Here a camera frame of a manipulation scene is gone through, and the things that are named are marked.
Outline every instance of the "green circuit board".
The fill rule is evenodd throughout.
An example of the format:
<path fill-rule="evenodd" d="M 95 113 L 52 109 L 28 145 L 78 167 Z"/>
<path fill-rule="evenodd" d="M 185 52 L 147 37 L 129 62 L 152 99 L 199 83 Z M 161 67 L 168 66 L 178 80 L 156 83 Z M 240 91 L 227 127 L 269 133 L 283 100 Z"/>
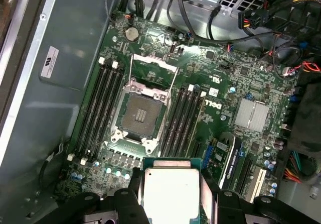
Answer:
<path fill-rule="evenodd" d="M 269 160 L 276 158 L 278 150 L 272 146 L 274 140 L 279 136 L 280 126 L 289 103 L 288 97 L 284 96 L 282 92 L 294 86 L 295 80 L 282 81 L 276 78 L 273 73 L 266 72 L 265 61 L 256 64 L 238 63 L 228 55 L 224 46 L 201 45 L 200 42 L 194 41 L 193 38 L 186 35 L 182 37 L 180 32 L 169 27 L 140 18 L 135 18 L 132 23 L 129 23 L 125 19 L 125 15 L 120 12 L 115 16 L 116 24 L 108 27 L 92 70 L 92 76 L 68 146 L 68 154 L 75 153 L 75 158 L 64 163 L 62 179 L 57 184 L 55 191 L 57 198 L 67 200 L 84 191 L 92 191 L 106 196 L 112 195 L 119 188 L 126 187 L 129 184 L 128 176 L 131 175 L 131 169 L 140 167 L 145 156 L 157 157 L 163 154 L 163 138 L 169 132 L 170 126 L 173 124 L 172 119 L 175 118 L 175 114 L 181 106 L 179 103 L 180 94 L 187 94 L 186 96 L 194 99 L 195 104 L 191 104 L 189 111 L 186 111 L 190 115 L 186 114 L 184 118 L 181 117 L 186 126 L 188 124 L 188 128 L 185 128 L 188 133 L 179 137 L 180 140 L 184 139 L 184 144 L 181 145 L 181 149 L 177 148 L 174 152 L 171 149 L 174 147 L 171 147 L 166 154 L 167 156 L 205 158 L 208 147 L 212 145 L 213 149 L 209 153 L 206 165 L 214 179 L 219 182 L 226 166 L 230 148 L 227 145 L 227 149 L 222 150 L 213 142 L 220 140 L 223 132 L 230 132 L 242 140 L 242 149 L 238 155 L 239 160 L 235 167 L 230 189 L 236 188 L 243 164 L 248 162 L 247 156 L 251 157 L 250 173 L 254 175 L 256 167 L 266 169 L 264 153 L 269 152 Z M 131 41 L 128 40 L 128 36 L 126 37 L 126 30 L 130 27 L 137 29 L 139 33 L 137 39 L 131 39 Z M 176 67 L 177 73 L 160 68 L 157 64 L 146 64 L 141 61 L 133 61 L 130 72 L 133 54 L 142 57 L 156 57 L 166 64 Z M 237 51 L 234 52 L 234 55 L 244 61 L 256 59 L 254 55 Z M 102 71 L 99 63 L 100 58 L 110 64 L 116 62 L 122 75 L 117 78 L 119 88 L 112 94 L 114 102 L 111 104 L 106 125 L 101 125 L 104 127 L 103 141 L 93 143 L 97 149 L 97 155 L 94 160 L 86 159 L 86 163 L 81 164 L 82 157 L 85 157 L 87 152 L 92 152 L 87 150 L 81 155 L 81 152 L 75 150 L 77 150 L 79 138 L 84 130 L 84 122 L 88 118 L 88 109 L 93 102 L 97 79 Z M 129 83 L 130 77 L 149 86 L 150 89 L 171 90 L 170 100 L 160 107 L 163 110 L 157 119 L 159 126 L 154 129 L 155 131 L 161 128 L 160 118 L 164 118 L 164 130 L 158 146 L 150 153 L 144 146 L 127 138 L 122 138 L 115 143 L 111 141 L 115 134 L 112 130 L 113 124 L 125 125 L 124 121 L 119 120 L 120 117 L 118 120 L 115 118 L 118 117 L 116 116 L 118 112 L 119 116 L 122 116 L 121 113 L 125 115 L 128 110 L 123 106 L 123 103 L 125 100 L 128 101 L 131 95 L 128 92 L 124 93 L 124 88 Z M 191 96 L 188 89 L 192 89 L 190 92 L 196 89 L 195 96 Z M 268 107 L 262 131 L 254 131 L 234 124 L 238 104 L 242 99 L 257 101 Z M 251 190 L 251 179 L 251 175 L 246 176 L 241 193 L 244 197 Z M 271 188 L 268 183 L 277 181 L 277 177 L 267 170 L 266 180 L 262 186 L 261 194 L 267 193 Z"/>

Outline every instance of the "blue pcie slot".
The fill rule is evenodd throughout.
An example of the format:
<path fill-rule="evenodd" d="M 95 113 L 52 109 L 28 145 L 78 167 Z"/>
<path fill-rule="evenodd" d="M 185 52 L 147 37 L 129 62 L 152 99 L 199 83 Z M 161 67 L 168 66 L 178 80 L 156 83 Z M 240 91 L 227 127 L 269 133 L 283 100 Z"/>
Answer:
<path fill-rule="evenodd" d="M 212 150 L 213 150 L 213 146 L 209 145 L 206 149 L 206 152 L 205 152 L 205 157 L 204 157 L 204 160 L 202 162 L 202 169 L 206 168 L 209 160 L 210 160 L 210 156 L 211 156 L 211 153 L 212 153 Z"/>

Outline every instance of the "motherboard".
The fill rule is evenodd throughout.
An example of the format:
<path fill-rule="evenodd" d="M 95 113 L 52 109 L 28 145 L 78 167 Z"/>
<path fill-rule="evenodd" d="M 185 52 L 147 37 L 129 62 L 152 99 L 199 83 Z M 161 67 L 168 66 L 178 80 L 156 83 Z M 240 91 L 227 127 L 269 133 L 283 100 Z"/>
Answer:
<path fill-rule="evenodd" d="M 201 158 L 222 189 L 275 195 L 281 125 L 293 80 L 267 60 L 240 63 L 221 45 L 114 14 L 68 145 L 55 195 L 102 198 L 127 187 L 144 157 Z M 243 61 L 257 56 L 234 51 Z"/>

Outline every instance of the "black pcie slot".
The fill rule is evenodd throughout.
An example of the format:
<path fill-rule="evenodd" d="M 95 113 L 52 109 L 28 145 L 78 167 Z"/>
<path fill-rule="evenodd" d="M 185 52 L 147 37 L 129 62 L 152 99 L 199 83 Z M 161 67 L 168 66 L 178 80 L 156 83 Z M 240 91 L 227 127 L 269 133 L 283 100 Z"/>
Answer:
<path fill-rule="evenodd" d="M 84 119 L 84 122 L 83 122 L 83 125 L 81 128 L 81 132 L 80 132 L 80 135 L 79 135 L 79 138 L 77 141 L 76 152 L 78 155 L 80 155 L 80 153 L 83 149 L 83 146 L 85 144 L 85 139 L 86 139 L 86 136 L 88 134 L 88 131 L 89 131 L 90 125 L 91 125 L 91 120 L 94 117 L 94 111 L 95 111 L 96 105 L 98 104 L 97 98 L 98 98 L 98 95 L 100 94 L 99 89 L 102 85 L 102 81 L 103 81 L 104 76 L 106 74 L 107 74 L 107 69 L 101 68 L 99 70 L 99 74 L 98 74 L 98 77 L 97 77 L 97 80 L 95 83 L 93 94 L 90 99 L 89 108 L 87 110 L 86 117 Z"/>
<path fill-rule="evenodd" d="M 186 99 L 184 106 L 183 106 L 183 111 L 180 116 L 180 120 L 178 121 L 178 126 L 177 129 L 175 130 L 175 137 L 174 141 L 172 143 L 171 151 L 170 151 L 170 157 L 175 157 L 179 148 L 179 145 L 181 143 L 181 138 L 184 132 L 184 129 L 186 127 L 187 120 L 189 118 L 189 113 L 192 107 L 193 103 L 193 93 L 188 92 L 187 93 L 188 98 Z"/>
<path fill-rule="evenodd" d="M 166 134 L 164 137 L 164 145 L 162 146 L 163 157 L 168 157 L 170 150 L 172 148 L 172 140 L 175 136 L 175 130 L 179 123 L 179 118 L 181 116 L 181 112 L 182 112 L 186 97 L 187 97 L 187 93 L 185 92 L 185 89 L 181 89 L 178 94 L 178 98 L 176 100 L 174 115 L 170 121 L 168 130 L 166 131 Z"/>
<path fill-rule="evenodd" d="M 88 145 L 90 145 L 91 142 L 91 136 L 92 136 L 92 132 L 94 131 L 95 128 L 95 124 L 97 122 L 97 118 L 101 109 L 101 103 L 102 103 L 102 99 L 104 96 L 104 89 L 106 87 L 106 83 L 108 81 L 108 79 L 110 78 L 111 75 L 111 71 L 109 69 L 104 69 L 104 71 L 106 72 L 98 85 L 97 88 L 97 93 L 96 93 L 96 97 L 94 98 L 94 110 L 93 112 L 91 112 L 91 118 L 90 118 L 90 123 L 88 126 L 87 131 L 85 132 L 85 136 L 81 141 L 84 141 L 84 144 L 82 145 L 82 149 L 80 150 L 80 155 L 81 156 L 85 156 L 87 155 L 87 151 L 88 151 Z"/>
<path fill-rule="evenodd" d="M 83 154 L 87 154 L 88 156 L 91 156 L 91 151 L 94 147 L 94 145 L 96 144 L 94 142 L 95 140 L 95 136 L 97 135 L 99 126 L 100 126 L 100 122 L 103 116 L 103 111 L 104 111 L 104 107 L 106 106 L 106 102 L 107 100 L 111 97 L 111 85 L 115 82 L 115 78 L 116 78 L 116 72 L 109 70 L 110 74 L 108 75 L 108 77 L 106 78 L 105 84 L 104 84 L 104 89 L 102 91 L 102 96 L 99 99 L 99 104 L 98 104 L 98 108 L 97 111 L 95 113 L 95 120 L 93 122 L 93 125 L 91 127 L 91 131 L 88 135 L 88 140 L 87 140 L 87 145 L 86 148 L 84 150 Z"/>
<path fill-rule="evenodd" d="M 92 159 L 96 159 L 98 156 L 98 151 L 100 147 L 98 144 L 103 141 L 104 134 L 108 125 L 108 121 L 110 119 L 110 115 L 116 101 L 117 93 L 121 86 L 122 78 L 123 78 L 123 72 L 117 72 L 115 81 L 113 82 L 113 85 L 110 87 L 109 98 L 105 105 L 104 114 L 102 115 L 100 126 L 97 131 L 97 135 L 95 136 L 95 139 L 94 139 L 95 146 L 92 152 L 93 153 Z"/>
<path fill-rule="evenodd" d="M 252 158 L 250 156 L 246 156 L 241 173 L 239 175 L 239 179 L 235 187 L 235 192 L 239 194 L 243 192 L 244 186 L 246 184 L 246 179 L 247 179 L 247 176 L 249 175 L 252 164 L 253 164 Z"/>
<path fill-rule="evenodd" d="M 185 129 L 183 131 L 181 144 L 180 144 L 179 150 L 178 150 L 178 152 L 176 154 L 177 157 L 185 156 L 184 151 L 186 151 L 187 147 L 188 147 L 187 137 L 188 137 L 188 135 L 190 133 L 191 126 L 193 124 L 193 118 L 195 117 L 195 112 L 196 112 L 197 106 L 199 106 L 200 103 L 201 103 L 199 93 L 195 93 L 195 95 L 196 96 L 194 97 L 193 105 L 191 107 L 191 110 L 188 113 L 189 118 L 188 118 L 188 121 L 185 124 Z"/>

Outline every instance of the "cpu socket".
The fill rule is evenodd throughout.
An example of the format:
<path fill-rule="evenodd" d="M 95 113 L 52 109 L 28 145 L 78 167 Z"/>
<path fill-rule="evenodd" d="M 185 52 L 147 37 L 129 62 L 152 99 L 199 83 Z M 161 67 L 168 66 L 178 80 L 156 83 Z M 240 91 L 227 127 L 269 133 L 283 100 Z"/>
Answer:
<path fill-rule="evenodd" d="M 174 74 L 169 89 L 149 88 L 131 76 L 133 61 L 157 64 Z M 133 54 L 130 62 L 129 80 L 123 88 L 111 126 L 112 143 L 125 139 L 143 145 L 150 155 L 157 147 L 166 121 L 167 108 L 171 105 L 171 89 L 178 68 L 153 56 Z"/>

